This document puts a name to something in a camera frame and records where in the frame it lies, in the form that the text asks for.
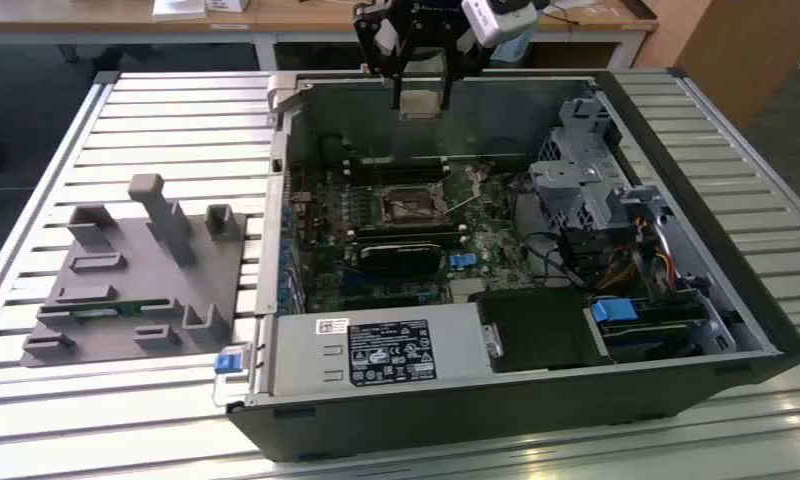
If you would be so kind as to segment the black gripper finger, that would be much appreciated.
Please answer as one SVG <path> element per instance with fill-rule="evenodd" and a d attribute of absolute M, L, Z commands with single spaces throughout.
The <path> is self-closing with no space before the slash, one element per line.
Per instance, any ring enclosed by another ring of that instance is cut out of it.
<path fill-rule="evenodd" d="M 441 109 L 447 110 L 451 104 L 454 83 L 466 77 L 478 76 L 489 65 L 493 48 L 485 47 L 473 29 L 462 35 L 447 36 L 445 47 L 443 89 L 441 95 Z"/>
<path fill-rule="evenodd" d="M 406 70 L 406 14 L 402 7 L 402 3 L 357 3 L 353 9 L 353 26 L 367 71 L 391 84 L 394 110 L 401 108 Z"/>

